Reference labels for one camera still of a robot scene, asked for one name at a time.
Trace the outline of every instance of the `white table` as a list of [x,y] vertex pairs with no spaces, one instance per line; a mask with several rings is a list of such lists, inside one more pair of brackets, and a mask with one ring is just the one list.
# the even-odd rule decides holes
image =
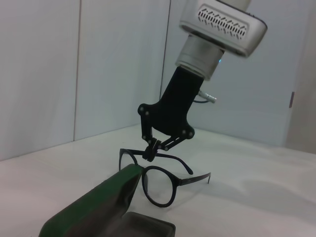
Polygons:
[[[50,217],[117,172],[120,148],[145,147],[135,126],[0,162],[0,237],[37,237]],[[130,211],[175,224],[177,237],[316,236],[315,155],[201,130],[169,154],[195,175],[211,171],[210,184],[179,187],[163,209],[140,182]],[[176,161],[151,164],[186,177]]]

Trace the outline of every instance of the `black eyeglasses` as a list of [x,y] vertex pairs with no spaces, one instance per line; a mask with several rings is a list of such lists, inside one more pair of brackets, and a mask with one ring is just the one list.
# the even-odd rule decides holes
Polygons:
[[[144,153],[143,151],[120,149],[119,170],[130,164],[139,165],[135,156],[142,156]],[[189,174],[193,174],[193,171],[180,158],[159,153],[156,157],[175,159],[182,163]],[[179,179],[174,174],[158,166],[148,166],[143,169],[142,184],[144,193],[148,200],[158,207],[168,207],[173,203],[178,186],[195,183],[207,177],[207,183],[209,183],[211,177],[211,173],[208,173],[189,179]]]

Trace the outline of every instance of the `glasses lens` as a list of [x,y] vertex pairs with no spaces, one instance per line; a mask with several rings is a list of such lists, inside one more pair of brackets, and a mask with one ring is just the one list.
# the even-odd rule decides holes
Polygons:
[[167,204],[172,197],[172,182],[168,175],[157,169],[150,169],[145,174],[145,188],[148,196],[159,204]]
[[135,164],[133,158],[129,154],[124,153],[119,163],[119,170],[124,169],[130,164]]

